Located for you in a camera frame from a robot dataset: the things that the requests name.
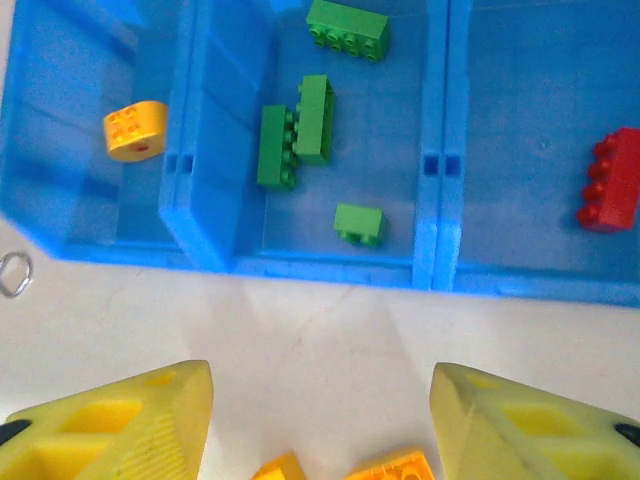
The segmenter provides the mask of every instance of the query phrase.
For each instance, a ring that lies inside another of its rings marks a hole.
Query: keyring
[[[11,290],[6,283],[4,283],[2,277],[7,269],[7,266],[11,263],[11,261],[17,260],[22,263],[25,267],[25,273],[22,278],[22,282],[15,290]],[[31,284],[33,280],[33,262],[31,261],[31,257],[23,252],[12,252],[7,253],[4,257],[0,258],[0,294],[5,298],[13,299],[17,298],[24,293],[27,287]]]

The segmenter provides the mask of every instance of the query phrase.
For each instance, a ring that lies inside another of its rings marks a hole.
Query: lego brick
[[[346,480],[434,480],[419,449],[406,449],[360,465]]]
[[[314,0],[307,24],[317,45],[372,62],[384,59],[391,46],[391,22],[386,15]]]
[[[139,102],[104,118],[109,156],[140,162],[164,153],[169,108],[160,102]]]
[[[588,171],[592,183],[582,191],[585,206],[578,222],[601,233],[629,230],[640,200],[640,129],[607,135],[593,153],[596,161]]]
[[[448,480],[640,478],[640,424],[473,368],[438,364],[431,413]]]
[[[212,404],[208,363],[189,361],[23,410],[0,432],[0,478],[195,480]]]
[[[295,125],[298,138],[294,151],[304,163],[328,165],[335,107],[331,83],[326,75],[307,75],[298,90],[300,118]]]
[[[262,110],[258,184],[276,191],[295,188],[298,159],[293,153],[296,139],[294,115],[285,105],[267,105]]]
[[[336,209],[333,228],[349,243],[377,247],[384,236],[385,216],[378,208],[341,203]]]
[[[253,480],[306,480],[298,458],[289,452],[269,462],[252,477]]]

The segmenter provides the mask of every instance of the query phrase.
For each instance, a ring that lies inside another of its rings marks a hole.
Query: blue plastic tray
[[[640,3],[452,0],[450,24],[435,287],[640,306],[638,228],[575,220],[593,145],[640,127]]]
[[[370,64],[314,44],[310,3],[198,2],[181,156],[165,172],[162,217],[207,271],[430,288],[439,178],[423,159],[437,161],[442,142],[447,4],[343,2],[391,16],[392,49]],[[255,183],[262,106],[294,109],[308,74],[327,74],[336,93],[331,165],[302,166],[293,193],[266,193]],[[340,202],[384,210],[381,248],[337,236]]]
[[[101,120],[140,100],[170,102],[184,81],[192,28],[181,19],[189,8],[179,0],[16,2],[0,208],[53,256],[192,266],[158,213],[163,158],[110,160]],[[179,125],[181,109],[171,103],[171,123]]]
[[[640,306],[637,231],[574,214],[590,149],[640,126],[637,1],[341,0],[387,59],[316,47],[310,0],[17,0],[0,209],[69,260]],[[336,91],[332,163],[256,186],[267,103]],[[169,104],[164,156],[110,160],[102,118]],[[382,208],[377,250],[333,231]]]

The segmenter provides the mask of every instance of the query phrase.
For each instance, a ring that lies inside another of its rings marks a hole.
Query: small green lego brick
[[[333,228],[349,243],[377,247],[383,239],[385,224],[384,212],[379,208],[340,203]]]
[[[314,0],[307,24],[319,46],[362,55],[371,62],[384,59],[391,46],[391,21],[386,15]]]
[[[335,107],[331,83],[326,75],[307,75],[298,90],[300,118],[295,125],[298,138],[294,152],[306,164],[328,165]]]
[[[297,184],[293,153],[296,140],[294,115],[285,105],[267,105],[262,109],[258,185],[274,191],[293,190]]]

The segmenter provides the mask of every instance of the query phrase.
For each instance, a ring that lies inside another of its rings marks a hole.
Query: red lego brick
[[[621,128],[598,143],[577,215],[583,228],[602,233],[630,230],[640,200],[640,129]]]

